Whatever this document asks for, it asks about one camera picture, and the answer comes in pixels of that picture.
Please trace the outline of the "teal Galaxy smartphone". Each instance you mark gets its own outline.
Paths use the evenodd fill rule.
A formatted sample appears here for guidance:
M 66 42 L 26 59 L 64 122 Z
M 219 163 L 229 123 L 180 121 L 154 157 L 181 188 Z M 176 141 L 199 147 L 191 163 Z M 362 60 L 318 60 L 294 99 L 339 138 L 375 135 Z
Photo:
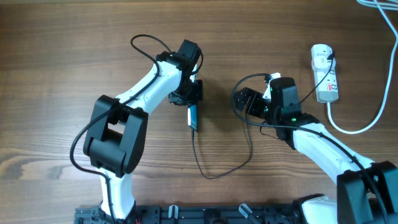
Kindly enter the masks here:
M 189 105 L 187 111 L 187 121 L 188 125 L 194 129 L 195 131 L 198 130 L 198 121 L 197 121 L 197 105 Z

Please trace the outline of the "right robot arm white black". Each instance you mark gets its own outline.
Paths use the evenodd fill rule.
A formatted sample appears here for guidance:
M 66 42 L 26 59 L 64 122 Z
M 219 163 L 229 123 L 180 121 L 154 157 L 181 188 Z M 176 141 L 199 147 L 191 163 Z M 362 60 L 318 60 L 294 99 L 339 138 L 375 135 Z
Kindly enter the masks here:
M 397 223 L 397 167 L 374 162 L 331 135 L 314 116 L 303 113 L 293 78 L 264 74 L 264 93 L 234 87 L 231 106 L 261 118 L 261 128 L 310 158 L 336 184 L 337 199 L 310 195 L 293 203 L 294 223 Z

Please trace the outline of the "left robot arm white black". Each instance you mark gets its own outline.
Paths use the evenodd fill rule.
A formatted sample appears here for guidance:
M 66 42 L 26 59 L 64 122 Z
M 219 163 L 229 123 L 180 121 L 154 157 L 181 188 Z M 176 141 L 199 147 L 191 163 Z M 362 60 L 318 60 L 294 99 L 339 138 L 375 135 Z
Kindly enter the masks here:
M 187 106 L 188 126 L 198 129 L 197 104 L 203 99 L 203 82 L 196 76 L 202 56 L 196 43 L 184 40 L 178 51 L 158 54 L 151 71 L 130 90 L 96 100 L 83 152 L 101 176 L 101 222 L 133 223 L 132 172 L 144 151 L 149 115 L 164 98 Z

